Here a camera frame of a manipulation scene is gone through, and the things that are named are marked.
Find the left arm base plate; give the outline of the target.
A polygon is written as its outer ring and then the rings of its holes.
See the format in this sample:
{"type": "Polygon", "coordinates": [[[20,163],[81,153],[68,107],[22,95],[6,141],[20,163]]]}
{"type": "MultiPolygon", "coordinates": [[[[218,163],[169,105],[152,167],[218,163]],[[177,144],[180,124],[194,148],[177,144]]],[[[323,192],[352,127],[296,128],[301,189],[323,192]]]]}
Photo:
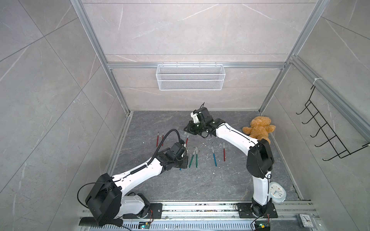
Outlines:
{"type": "Polygon", "coordinates": [[[160,219],[162,216],[162,203],[152,203],[150,205],[144,206],[144,208],[138,214],[125,214],[123,215],[123,219],[130,219],[130,218],[139,218],[139,219],[160,219]]]}

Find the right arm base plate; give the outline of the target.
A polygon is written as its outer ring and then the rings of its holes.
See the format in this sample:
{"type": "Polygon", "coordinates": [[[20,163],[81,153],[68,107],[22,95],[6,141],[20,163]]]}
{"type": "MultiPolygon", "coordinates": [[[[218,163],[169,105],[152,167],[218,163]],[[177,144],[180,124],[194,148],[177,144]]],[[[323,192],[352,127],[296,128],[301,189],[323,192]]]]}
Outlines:
{"type": "Polygon", "coordinates": [[[257,202],[237,203],[235,205],[240,218],[278,218],[275,205],[270,200],[266,205],[261,206],[257,202]]]}

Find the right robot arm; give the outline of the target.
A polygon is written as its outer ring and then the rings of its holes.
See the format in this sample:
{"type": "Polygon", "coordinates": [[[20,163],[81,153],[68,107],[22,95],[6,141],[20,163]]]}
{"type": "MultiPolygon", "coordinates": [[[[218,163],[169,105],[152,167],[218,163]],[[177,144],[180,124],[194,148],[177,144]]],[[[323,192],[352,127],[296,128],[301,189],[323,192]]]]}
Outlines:
{"type": "Polygon", "coordinates": [[[224,139],[240,149],[247,156],[246,168],[253,178],[253,197],[251,212],[255,217],[262,217],[272,207],[272,198],[269,193],[271,171],[274,158],[270,144],[265,139],[255,139],[237,131],[224,120],[214,119],[206,107],[194,110],[192,119],[184,131],[192,135],[216,136],[224,139]]]}

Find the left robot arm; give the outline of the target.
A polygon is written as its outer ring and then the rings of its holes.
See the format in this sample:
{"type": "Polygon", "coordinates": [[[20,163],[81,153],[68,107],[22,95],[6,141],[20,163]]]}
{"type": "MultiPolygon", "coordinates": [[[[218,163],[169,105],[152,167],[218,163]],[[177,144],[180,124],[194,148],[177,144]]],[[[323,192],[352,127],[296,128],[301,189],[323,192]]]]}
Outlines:
{"type": "Polygon", "coordinates": [[[105,173],[92,182],[92,189],[82,204],[89,209],[92,217],[82,218],[80,225],[122,226],[125,216],[151,217],[150,202],[141,193],[132,194],[132,189],[172,168],[188,166],[184,140],[178,138],[172,147],[161,149],[163,143],[158,144],[153,156],[146,162],[114,176],[105,173]]]}

